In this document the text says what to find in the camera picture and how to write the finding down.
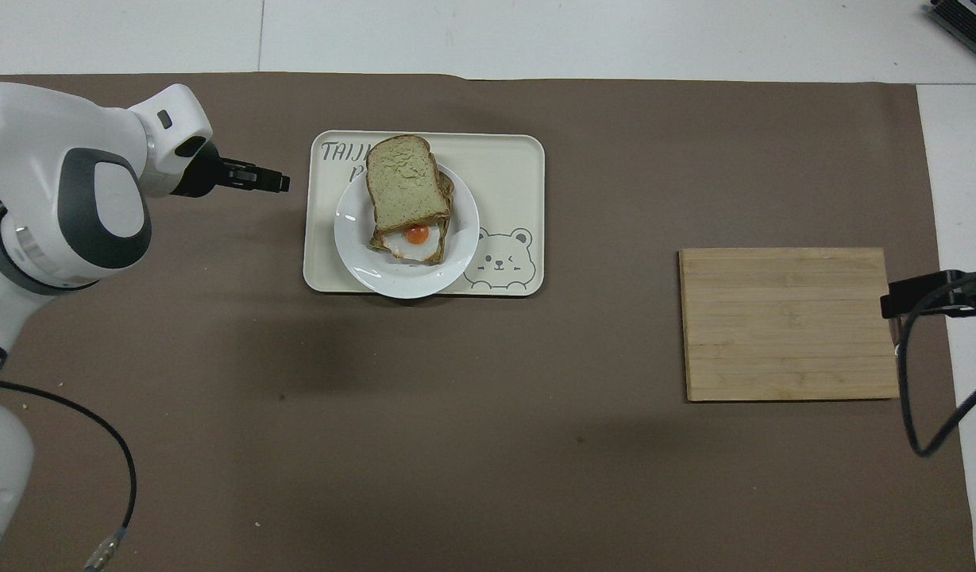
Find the bread slice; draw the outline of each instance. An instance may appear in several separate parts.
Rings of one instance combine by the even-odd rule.
[[[446,202],[449,204],[449,210],[452,210],[452,191],[454,188],[455,185],[452,184],[452,179],[450,179],[442,171],[439,171],[438,191],[442,193],[443,198],[445,198]],[[422,224],[438,225],[438,229],[439,229],[438,250],[434,251],[434,254],[432,254],[430,258],[427,258],[425,263],[430,265],[440,264],[443,258],[445,257],[445,233],[448,232],[449,230],[449,219],[433,218],[433,220],[425,221]],[[389,249],[387,249],[387,247],[385,246],[385,243],[382,242],[382,235],[383,235],[382,232],[376,230],[375,234],[372,235],[371,241],[368,243],[368,246],[371,246],[372,249],[375,250],[389,251]]]
[[[423,137],[396,135],[373,146],[365,177],[376,233],[449,217],[449,200],[439,188],[438,167]]]

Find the bear ear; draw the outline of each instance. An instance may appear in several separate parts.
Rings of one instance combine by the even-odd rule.
[[[516,240],[519,240],[523,244],[527,244],[527,246],[529,246],[532,240],[534,240],[534,238],[530,235],[530,231],[525,228],[517,228],[516,230],[512,231],[510,236]]]

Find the bear drawing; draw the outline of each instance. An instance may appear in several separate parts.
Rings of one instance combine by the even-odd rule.
[[[470,288],[527,290],[527,284],[538,271],[530,259],[532,240],[530,231],[525,228],[517,228],[509,234],[491,234],[481,228],[473,260],[463,272]]]

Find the brown tablecloth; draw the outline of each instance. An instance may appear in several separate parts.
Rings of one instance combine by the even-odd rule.
[[[224,156],[294,180],[150,203],[145,260],[35,315],[2,372],[127,435],[139,504],[111,570],[974,569],[959,442],[917,459],[895,400],[684,398],[678,249],[882,246],[891,280],[937,270],[915,88],[11,80],[122,107],[186,83]],[[307,158],[332,128],[537,137],[542,290],[307,288]],[[953,405],[942,322],[913,348],[928,432]],[[0,401],[37,445],[0,571],[74,570],[122,516],[122,457],[63,407]]]

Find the egg yolk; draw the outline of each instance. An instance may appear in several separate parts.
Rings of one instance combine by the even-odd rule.
[[[411,244],[423,244],[427,240],[427,225],[410,225],[403,231],[403,236]]]

